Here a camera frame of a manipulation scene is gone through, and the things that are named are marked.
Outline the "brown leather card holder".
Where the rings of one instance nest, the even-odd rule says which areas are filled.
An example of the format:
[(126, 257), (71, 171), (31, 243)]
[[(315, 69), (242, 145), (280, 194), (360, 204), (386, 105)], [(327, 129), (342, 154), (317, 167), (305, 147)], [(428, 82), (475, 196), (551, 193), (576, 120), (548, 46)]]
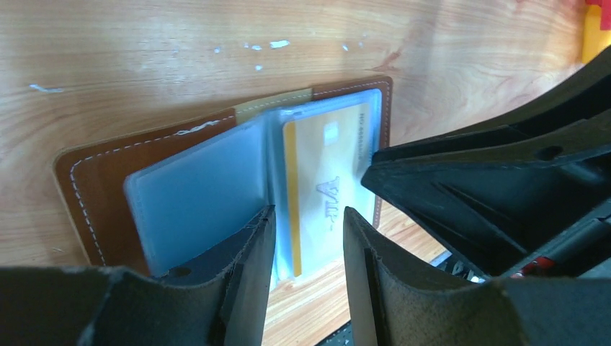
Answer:
[(58, 189), (93, 265), (160, 278), (275, 207), (271, 285), (293, 274), (286, 123), (309, 112), (370, 104), (377, 145), (389, 143), (393, 80), (374, 75), (245, 102), (160, 128), (67, 148)]

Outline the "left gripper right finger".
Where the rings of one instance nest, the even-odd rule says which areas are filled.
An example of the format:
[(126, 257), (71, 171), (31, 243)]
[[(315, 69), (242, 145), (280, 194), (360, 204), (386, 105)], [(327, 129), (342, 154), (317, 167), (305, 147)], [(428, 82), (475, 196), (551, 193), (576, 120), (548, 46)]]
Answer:
[[(502, 278), (472, 283), (429, 266), (344, 210), (343, 245), (356, 345), (608, 345), (610, 281)], [(387, 320), (372, 327), (381, 274)]]

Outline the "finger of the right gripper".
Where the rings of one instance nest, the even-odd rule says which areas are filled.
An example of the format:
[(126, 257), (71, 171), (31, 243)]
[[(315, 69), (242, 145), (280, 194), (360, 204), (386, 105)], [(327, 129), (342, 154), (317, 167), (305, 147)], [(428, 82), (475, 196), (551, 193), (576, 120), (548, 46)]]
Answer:
[(362, 184), (483, 275), (610, 273), (609, 111), (392, 147)]
[(574, 75), (533, 101), (451, 134), (532, 138), (609, 109), (610, 48), (605, 48)]

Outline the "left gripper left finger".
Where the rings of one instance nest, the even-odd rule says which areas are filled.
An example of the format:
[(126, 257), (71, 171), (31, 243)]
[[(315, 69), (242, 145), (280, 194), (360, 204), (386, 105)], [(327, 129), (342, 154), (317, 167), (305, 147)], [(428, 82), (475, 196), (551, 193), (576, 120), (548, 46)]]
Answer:
[(260, 345), (275, 209), (153, 279), (127, 267), (3, 267), (3, 345)]

